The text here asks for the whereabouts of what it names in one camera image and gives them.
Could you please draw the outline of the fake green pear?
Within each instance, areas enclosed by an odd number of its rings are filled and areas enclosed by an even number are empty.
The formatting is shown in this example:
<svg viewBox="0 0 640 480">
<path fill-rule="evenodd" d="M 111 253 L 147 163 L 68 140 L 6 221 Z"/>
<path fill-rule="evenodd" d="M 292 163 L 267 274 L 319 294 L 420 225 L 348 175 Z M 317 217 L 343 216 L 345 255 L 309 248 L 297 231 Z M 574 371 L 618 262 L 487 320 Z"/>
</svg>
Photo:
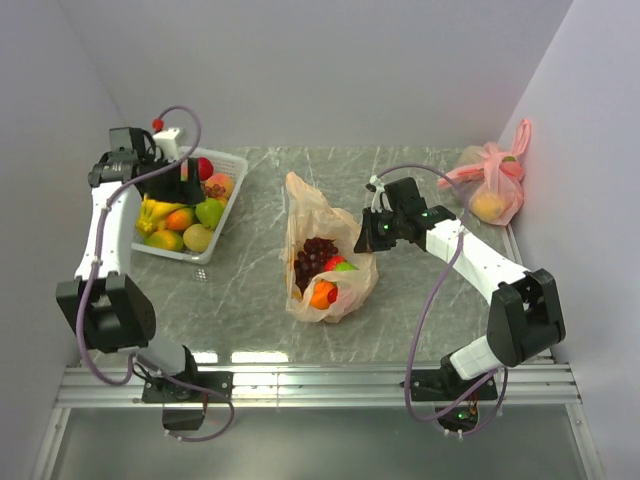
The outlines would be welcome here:
<svg viewBox="0 0 640 480">
<path fill-rule="evenodd" d="M 216 198 L 208 198 L 195 207 L 195 214 L 199 222 L 206 228 L 214 230 L 224 213 L 225 207 Z"/>
</svg>

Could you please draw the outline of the fake red strawberry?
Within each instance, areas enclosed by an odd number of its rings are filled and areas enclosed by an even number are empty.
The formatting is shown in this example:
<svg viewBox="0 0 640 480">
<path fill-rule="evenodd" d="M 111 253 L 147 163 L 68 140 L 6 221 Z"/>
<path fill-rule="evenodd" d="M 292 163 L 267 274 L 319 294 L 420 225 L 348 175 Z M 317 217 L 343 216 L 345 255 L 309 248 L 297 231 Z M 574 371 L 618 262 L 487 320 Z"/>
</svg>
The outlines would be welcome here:
<svg viewBox="0 0 640 480">
<path fill-rule="evenodd" d="M 334 271 L 339 264 L 345 263 L 345 262 L 346 262 L 346 259 L 344 257 L 340 255 L 333 256 L 324 265 L 324 271 L 325 272 Z"/>
</svg>

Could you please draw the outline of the translucent orange plastic bag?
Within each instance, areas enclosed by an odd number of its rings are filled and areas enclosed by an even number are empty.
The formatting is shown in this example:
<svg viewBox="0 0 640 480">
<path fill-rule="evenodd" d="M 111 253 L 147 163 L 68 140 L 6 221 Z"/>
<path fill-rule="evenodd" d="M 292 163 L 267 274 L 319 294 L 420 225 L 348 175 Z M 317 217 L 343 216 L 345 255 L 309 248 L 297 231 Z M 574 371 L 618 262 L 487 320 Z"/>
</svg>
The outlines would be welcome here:
<svg viewBox="0 0 640 480">
<path fill-rule="evenodd" d="M 360 308 L 373 291 L 379 275 L 374 256 L 356 254 L 353 247 L 358 239 L 360 225 L 348 211 L 332 207 L 321 191 L 290 172 L 285 179 L 289 200 L 285 246 L 281 258 L 284 262 L 287 287 L 286 311 L 302 322 L 337 323 L 344 316 Z M 331 239 L 340 255 L 357 270 L 321 272 L 310 282 L 303 294 L 295 285 L 294 259 L 308 238 Z M 334 283 L 338 297 L 327 310 L 310 305 L 314 286 L 318 281 Z"/>
</svg>

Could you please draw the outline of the fake red pear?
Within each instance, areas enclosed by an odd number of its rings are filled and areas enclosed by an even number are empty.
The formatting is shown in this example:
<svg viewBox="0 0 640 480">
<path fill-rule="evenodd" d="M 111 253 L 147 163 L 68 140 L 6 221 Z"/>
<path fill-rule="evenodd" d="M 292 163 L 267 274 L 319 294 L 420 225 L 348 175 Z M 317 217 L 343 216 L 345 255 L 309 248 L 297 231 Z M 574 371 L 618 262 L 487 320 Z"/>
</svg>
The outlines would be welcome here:
<svg viewBox="0 0 640 480">
<path fill-rule="evenodd" d="M 339 289 L 337 286 L 333 286 L 327 293 L 327 301 L 329 304 L 333 304 L 338 297 Z"/>
</svg>

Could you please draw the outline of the fake purple grape bunch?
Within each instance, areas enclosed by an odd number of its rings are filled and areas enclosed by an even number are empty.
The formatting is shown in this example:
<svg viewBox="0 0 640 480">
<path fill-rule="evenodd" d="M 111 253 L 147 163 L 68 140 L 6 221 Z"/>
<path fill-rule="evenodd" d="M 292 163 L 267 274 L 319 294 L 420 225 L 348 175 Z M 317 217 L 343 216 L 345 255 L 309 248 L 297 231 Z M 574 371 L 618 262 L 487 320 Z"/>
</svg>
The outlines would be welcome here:
<svg viewBox="0 0 640 480">
<path fill-rule="evenodd" d="M 331 239 L 314 237 L 304 241 L 294 259 L 295 285 L 301 294 L 305 292 L 311 280 L 324 271 L 326 263 L 338 252 Z"/>
</svg>

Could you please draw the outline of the fake orange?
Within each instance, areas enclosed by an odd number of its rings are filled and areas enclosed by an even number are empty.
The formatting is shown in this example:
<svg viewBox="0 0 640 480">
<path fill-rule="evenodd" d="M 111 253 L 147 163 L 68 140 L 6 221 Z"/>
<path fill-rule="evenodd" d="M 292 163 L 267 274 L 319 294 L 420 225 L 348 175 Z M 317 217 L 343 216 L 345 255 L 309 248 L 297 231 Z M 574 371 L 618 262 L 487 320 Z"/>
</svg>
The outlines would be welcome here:
<svg viewBox="0 0 640 480">
<path fill-rule="evenodd" d="M 327 310 L 332 304 L 329 304 L 327 301 L 327 293 L 332 289 L 333 286 L 336 286 L 332 282 L 328 281 L 318 281 L 314 286 L 314 291 L 311 296 L 310 305 L 318 310 Z"/>
</svg>

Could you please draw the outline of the fake green apple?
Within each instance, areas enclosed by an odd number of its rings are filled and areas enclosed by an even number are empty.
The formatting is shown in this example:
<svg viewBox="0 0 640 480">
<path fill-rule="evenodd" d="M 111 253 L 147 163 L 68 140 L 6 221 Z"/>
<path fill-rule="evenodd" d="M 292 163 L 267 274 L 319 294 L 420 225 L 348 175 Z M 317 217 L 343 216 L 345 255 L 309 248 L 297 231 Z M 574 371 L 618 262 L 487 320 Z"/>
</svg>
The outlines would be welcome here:
<svg viewBox="0 0 640 480">
<path fill-rule="evenodd" d="M 334 271 L 336 272 L 354 271 L 354 270 L 357 270 L 357 267 L 347 261 L 337 263 L 334 267 Z"/>
</svg>

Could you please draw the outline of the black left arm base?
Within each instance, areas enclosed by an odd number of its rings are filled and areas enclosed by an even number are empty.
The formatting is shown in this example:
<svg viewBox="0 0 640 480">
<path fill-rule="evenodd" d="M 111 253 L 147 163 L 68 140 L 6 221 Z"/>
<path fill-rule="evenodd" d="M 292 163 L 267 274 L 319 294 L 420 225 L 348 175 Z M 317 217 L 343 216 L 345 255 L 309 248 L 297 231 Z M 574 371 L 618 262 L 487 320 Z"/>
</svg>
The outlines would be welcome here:
<svg viewBox="0 0 640 480">
<path fill-rule="evenodd" d="M 201 443 L 226 433 L 235 420 L 234 374 L 230 371 L 194 371 L 176 379 L 154 376 L 146 368 L 136 366 L 134 374 L 144 382 L 141 402 L 162 406 L 161 422 L 166 436 L 185 443 Z M 228 419 L 217 431 L 194 437 L 204 426 L 213 405 L 227 406 Z"/>
</svg>

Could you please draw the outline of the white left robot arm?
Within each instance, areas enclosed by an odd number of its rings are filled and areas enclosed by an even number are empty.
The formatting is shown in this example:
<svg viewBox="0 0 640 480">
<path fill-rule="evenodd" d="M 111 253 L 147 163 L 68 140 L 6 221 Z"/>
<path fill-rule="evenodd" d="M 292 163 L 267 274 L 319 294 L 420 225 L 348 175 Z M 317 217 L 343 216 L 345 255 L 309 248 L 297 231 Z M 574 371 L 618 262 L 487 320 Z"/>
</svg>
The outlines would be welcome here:
<svg viewBox="0 0 640 480">
<path fill-rule="evenodd" d="M 113 128 L 110 149 L 88 174 L 92 218 L 85 252 L 70 281 L 56 287 L 56 301 L 75 333 L 83 363 L 108 385 L 125 384 L 99 370 L 91 351 L 124 353 L 127 366 L 140 362 L 177 401 L 189 402 L 202 379 L 190 350 L 162 337 L 154 307 L 130 276 L 134 224 L 144 196 L 179 204 L 200 200 L 195 179 L 182 181 L 179 164 L 198 172 L 187 156 L 172 162 L 141 128 Z"/>
</svg>

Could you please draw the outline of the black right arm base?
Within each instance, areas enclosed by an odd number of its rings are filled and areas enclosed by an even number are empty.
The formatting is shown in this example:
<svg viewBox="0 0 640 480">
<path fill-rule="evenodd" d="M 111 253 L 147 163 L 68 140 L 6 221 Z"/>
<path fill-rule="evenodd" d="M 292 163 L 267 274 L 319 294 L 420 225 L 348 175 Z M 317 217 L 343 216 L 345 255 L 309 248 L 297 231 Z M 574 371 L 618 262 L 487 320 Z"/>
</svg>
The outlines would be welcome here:
<svg viewBox="0 0 640 480">
<path fill-rule="evenodd" d="M 409 416 L 421 423 L 435 422 L 445 436 L 459 440 L 481 431 L 501 411 L 508 385 L 504 371 L 501 388 L 497 388 L 497 370 L 481 374 L 471 380 L 445 380 L 440 370 L 412 370 L 409 380 L 403 380 L 405 409 Z M 444 402 L 430 414 L 419 414 L 415 403 Z"/>
</svg>

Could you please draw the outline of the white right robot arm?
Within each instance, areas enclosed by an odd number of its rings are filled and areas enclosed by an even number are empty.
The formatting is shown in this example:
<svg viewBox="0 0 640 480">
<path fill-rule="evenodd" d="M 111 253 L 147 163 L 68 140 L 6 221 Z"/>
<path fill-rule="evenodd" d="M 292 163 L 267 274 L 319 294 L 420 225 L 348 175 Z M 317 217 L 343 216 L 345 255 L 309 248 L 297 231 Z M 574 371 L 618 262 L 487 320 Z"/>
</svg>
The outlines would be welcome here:
<svg viewBox="0 0 640 480">
<path fill-rule="evenodd" d="M 357 254 L 388 251 L 400 240 L 446 262 L 487 301 L 487 332 L 446 356 L 440 368 L 445 395 L 462 399 L 477 377 L 516 367 L 566 337 L 557 284 L 546 270 L 531 271 L 472 234 L 446 207 L 430 207 L 415 180 L 383 183 L 372 177 L 371 206 L 363 211 Z"/>
</svg>

